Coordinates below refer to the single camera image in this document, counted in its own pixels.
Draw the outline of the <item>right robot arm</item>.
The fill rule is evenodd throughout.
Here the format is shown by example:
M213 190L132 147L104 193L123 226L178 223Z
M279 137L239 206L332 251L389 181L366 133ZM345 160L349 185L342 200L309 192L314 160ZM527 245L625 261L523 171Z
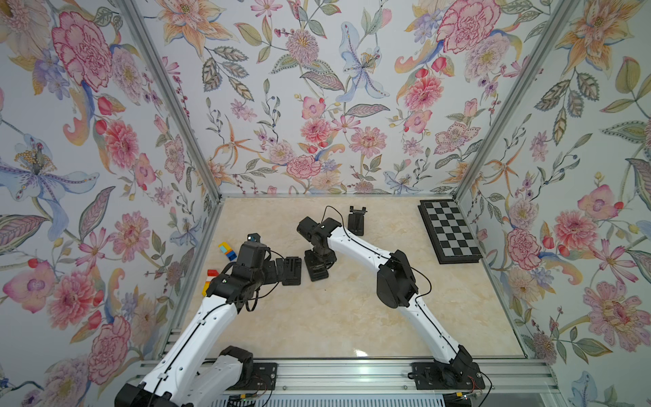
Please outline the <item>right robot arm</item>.
M329 271L339 254L355 259L373 272L376 296L388 308L407 319L432 353L432 360L410 365L408 378L418 390L488 391L488 375L465 346L455 340L429 310L419 294L407 255L397 249L380 249L346 229L339 221L326 218L318 223L306 217L297 232L311 244L305 252L309 271Z

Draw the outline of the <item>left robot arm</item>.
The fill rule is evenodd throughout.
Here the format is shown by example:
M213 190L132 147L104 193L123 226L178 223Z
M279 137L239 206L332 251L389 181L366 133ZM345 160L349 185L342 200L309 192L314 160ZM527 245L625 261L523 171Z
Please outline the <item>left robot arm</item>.
M127 383L116 406L208 406L231 388L248 388L257 378L254 356L235 346L224 349L204 371L209 352L242 310L255 310L260 288L281 282L286 258L248 240L237 259L214 277L181 337L139 384Z

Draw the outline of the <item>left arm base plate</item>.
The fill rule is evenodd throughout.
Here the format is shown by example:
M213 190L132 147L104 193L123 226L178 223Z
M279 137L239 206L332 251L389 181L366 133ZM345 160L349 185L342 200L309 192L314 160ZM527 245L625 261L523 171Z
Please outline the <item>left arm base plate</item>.
M245 373L244 380L236 386L236 389L245 393L261 393L275 390L277 378L277 363L254 362L252 367Z

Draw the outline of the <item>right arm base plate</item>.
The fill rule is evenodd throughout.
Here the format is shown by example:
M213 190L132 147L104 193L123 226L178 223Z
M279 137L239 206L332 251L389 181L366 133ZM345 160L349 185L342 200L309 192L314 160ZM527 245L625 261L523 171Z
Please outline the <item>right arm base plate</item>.
M486 389L484 375L476 363L454 367L437 361L415 362L411 364L408 378L415 383L417 390L472 392Z

